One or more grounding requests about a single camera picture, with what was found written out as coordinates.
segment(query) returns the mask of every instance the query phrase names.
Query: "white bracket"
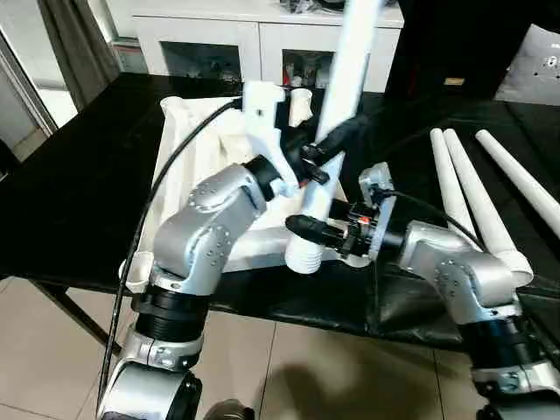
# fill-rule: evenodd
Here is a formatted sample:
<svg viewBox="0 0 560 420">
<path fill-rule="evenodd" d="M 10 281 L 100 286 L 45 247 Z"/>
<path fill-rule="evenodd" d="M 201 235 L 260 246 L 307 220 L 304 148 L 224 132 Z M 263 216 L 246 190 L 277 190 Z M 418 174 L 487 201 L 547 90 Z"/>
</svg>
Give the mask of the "white bracket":
<svg viewBox="0 0 560 420">
<path fill-rule="evenodd" d="M 274 194 L 292 197 L 298 192 L 299 183 L 280 147 L 282 133 L 275 127 L 277 104 L 284 99 L 284 90 L 272 82 L 248 81 L 243 89 L 243 114 L 251 147 L 280 174 L 281 179 L 271 184 Z"/>
</svg>

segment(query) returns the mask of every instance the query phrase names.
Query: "curtain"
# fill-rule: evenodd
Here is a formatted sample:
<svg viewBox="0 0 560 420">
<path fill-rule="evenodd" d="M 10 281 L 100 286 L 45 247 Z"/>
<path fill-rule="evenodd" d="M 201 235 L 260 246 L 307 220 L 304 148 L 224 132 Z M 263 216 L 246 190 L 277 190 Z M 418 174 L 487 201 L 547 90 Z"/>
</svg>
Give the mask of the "curtain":
<svg viewBox="0 0 560 420">
<path fill-rule="evenodd" d="M 87 0 L 38 0 L 60 71 L 76 108 L 84 109 L 119 74 Z"/>
</svg>

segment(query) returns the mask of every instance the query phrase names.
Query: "floor tile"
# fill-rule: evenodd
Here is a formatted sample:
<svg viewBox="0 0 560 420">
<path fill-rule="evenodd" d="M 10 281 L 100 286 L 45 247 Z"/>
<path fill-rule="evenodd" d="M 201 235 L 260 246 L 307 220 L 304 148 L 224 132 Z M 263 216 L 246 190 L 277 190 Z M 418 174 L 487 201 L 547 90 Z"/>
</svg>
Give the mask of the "floor tile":
<svg viewBox="0 0 560 420">
<path fill-rule="evenodd" d="M 77 114 L 72 97 L 67 90 L 39 89 L 38 94 L 59 127 Z"/>
<path fill-rule="evenodd" d="M 67 295 L 80 306 L 87 314 L 94 319 L 105 331 L 109 330 L 111 315 L 115 296 L 107 293 L 99 293 L 83 289 L 68 289 Z M 130 297 L 122 299 L 121 315 L 119 316 L 119 327 L 117 335 L 128 326 L 129 316 L 132 313 L 130 308 Z"/>
<path fill-rule="evenodd" d="M 278 323 L 261 419 L 440 420 L 433 352 Z"/>
<path fill-rule="evenodd" d="M 53 419 L 53 417 L 40 416 L 28 411 L 13 409 L 5 405 L 0 405 L 0 418 L 2 420 L 58 420 Z"/>
<path fill-rule="evenodd" d="M 0 293 L 4 293 L 8 289 L 8 285 L 11 282 L 11 277 L 6 277 L 0 280 Z"/>
<path fill-rule="evenodd" d="M 473 420 L 487 400 L 471 382 L 471 361 L 462 353 L 436 350 L 435 354 L 445 420 Z"/>
<path fill-rule="evenodd" d="M 263 393 L 274 322 L 211 311 L 204 350 L 194 373 L 203 389 L 197 418 L 220 401 L 236 398 L 258 410 Z M 94 420 L 98 382 L 90 390 L 78 420 Z"/>
<path fill-rule="evenodd" d="M 107 303 L 94 301 L 110 296 L 78 295 L 95 319 L 103 318 Z M 0 336 L 0 403 L 74 420 L 99 372 L 102 346 L 18 278 L 0 294 Z"/>
</svg>

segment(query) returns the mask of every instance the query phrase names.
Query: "table leg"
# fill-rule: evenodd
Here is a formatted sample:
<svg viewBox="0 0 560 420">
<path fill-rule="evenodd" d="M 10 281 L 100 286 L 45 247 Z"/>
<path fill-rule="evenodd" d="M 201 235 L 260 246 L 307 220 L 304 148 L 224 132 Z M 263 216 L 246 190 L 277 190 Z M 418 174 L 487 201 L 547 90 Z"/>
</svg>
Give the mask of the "table leg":
<svg viewBox="0 0 560 420">
<path fill-rule="evenodd" d="M 67 287 L 44 284 L 32 280 L 30 282 L 92 337 L 104 346 L 107 344 L 108 335 L 105 330 L 67 295 Z M 118 356 L 120 352 L 121 347 L 115 343 L 113 345 L 113 354 Z"/>
</svg>

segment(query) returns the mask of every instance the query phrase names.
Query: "white cylinder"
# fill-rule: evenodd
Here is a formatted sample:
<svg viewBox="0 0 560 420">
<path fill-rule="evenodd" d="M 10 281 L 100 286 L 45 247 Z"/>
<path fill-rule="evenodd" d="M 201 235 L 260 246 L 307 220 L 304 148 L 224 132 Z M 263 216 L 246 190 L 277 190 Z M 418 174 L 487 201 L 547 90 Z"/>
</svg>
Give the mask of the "white cylinder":
<svg viewBox="0 0 560 420">
<path fill-rule="evenodd" d="M 560 238 L 560 204 L 488 131 L 482 129 L 476 138 Z"/>
<path fill-rule="evenodd" d="M 469 209 L 465 203 L 465 197 L 461 191 L 461 185 L 457 179 L 457 174 L 453 168 L 453 162 L 445 144 L 444 132 L 441 129 L 433 129 L 430 131 L 431 149 L 434 153 L 434 161 L 436 162 L 437 180 L 439 181 L 439 189 L 441 190 L 441 198 L 444 202 L 445 212 L 453 219 L 458 221 L 473 236 L 473 221 L 469 214 Z M 463 234 L 456 226 L 448 223 L 450 230 L 462 235 L 467 239 L 475 249 L 479 247 Z"/>
<path fill-rule="evenodd" d="M 488 250 L 514 272 L 516 287 L 529 284 L 533 279 L 533 270 L 525 255 L 515 247 L 455 130 L 447 129 L 444 132 L 444 138 L 451 160 L 455 165 L 455 171 Z"/>
<path fill-rule="evenodd" d="M 342 33 L 319 119 L 315 139 L 317 143 L 356 113 L 374 39 L 375 23 L 383 3 L 382 0 L 350 0 L 346 4 Z M 343 160 L 344 153 L 340 153 L 323 165 L 322 169 L 329 174 L 330 181 L 324 185 L 313 181 L 306 187 L 301 214 L 326 220 Z M 310 274 L 319 269 L 322 255 L 322 246 L 293 234 L 286 248 L 285 260 L 288 267 L 297 273 Z"/>
</svg>

